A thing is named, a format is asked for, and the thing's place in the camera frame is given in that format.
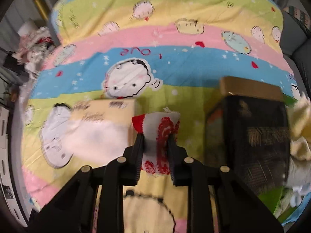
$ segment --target white star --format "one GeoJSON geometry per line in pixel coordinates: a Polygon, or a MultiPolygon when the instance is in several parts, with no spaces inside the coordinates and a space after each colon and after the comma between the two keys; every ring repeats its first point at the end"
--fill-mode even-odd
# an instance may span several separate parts
{"type": "Polygon", "coordinates": [[[155,41],[155,40],[153,40],[153,42],[151,43],[154,47],[157,47],[157,45],[158,45],[158,41],[155,41]]]}

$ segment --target yellow pole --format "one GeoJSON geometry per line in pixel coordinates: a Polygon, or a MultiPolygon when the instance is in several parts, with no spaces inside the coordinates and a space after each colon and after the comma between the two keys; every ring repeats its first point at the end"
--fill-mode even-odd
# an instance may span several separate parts
{"type": "Polygon", "coordinates": [[[40,16],[47,21],[49,18],[49,9],[46,5],[46,3],[44,2],[44,0],[33,0],[34,3],[36,4],[36,7],[39,11],[40,16]]]}

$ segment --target drawer handle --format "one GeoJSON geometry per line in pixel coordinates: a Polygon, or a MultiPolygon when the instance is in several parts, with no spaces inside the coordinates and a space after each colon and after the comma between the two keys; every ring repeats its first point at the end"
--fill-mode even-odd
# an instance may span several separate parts
{"type": "Polygon", "coordinates": [[[1,163],[2,163],[3,175],[5,175],[4,161],[3,161],[3,160],[1,160],[1,163]]]}
{"type": "Polygon", "coordinates": [[[2,131],[1,131],[1,136],[3,136],[3,130],[4,130],[4,120],[2,120],[2,131]]]}
{"type": "Polygon", "coordinates": [[[15,214],[16,214],[18,220],[19,220],[19,216],[18,216],[17,211],[16,211],[15,209],[14,209],[14,212],[15,212],[15,214]]]}

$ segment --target black and gold box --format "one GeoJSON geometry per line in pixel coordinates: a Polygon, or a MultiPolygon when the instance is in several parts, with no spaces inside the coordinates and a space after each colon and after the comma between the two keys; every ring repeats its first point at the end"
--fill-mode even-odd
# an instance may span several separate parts
{"type": "Polygon", "coordinates": [[[227,165],[254,191],[287,178],[290,139],[281,89],[223,77],[206,105],[205,164],[227,165]]]}

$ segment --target bed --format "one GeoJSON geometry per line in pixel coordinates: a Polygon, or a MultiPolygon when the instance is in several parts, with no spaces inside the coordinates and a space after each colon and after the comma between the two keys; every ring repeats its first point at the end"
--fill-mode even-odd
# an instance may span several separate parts
{"type": "MultiPolygon", "coordinates": [[[[272,0],[59,0],[51,18],[62,46],[46,59],[32,91],[21,148],[25,185],[38,209],[82,166],[99,167],[61,148],[77,102],[135,97],[137,114],[177,111],[178,145],[202,160],[204,105],[221,77],[263,81],[297,97],[279,47],[282,13],[272,0]]],[[[186,232],[187,189],[173,187],[167,172],[142,169],[132,189],[145,202],[162,200],[161,231],[186,232]]]]}

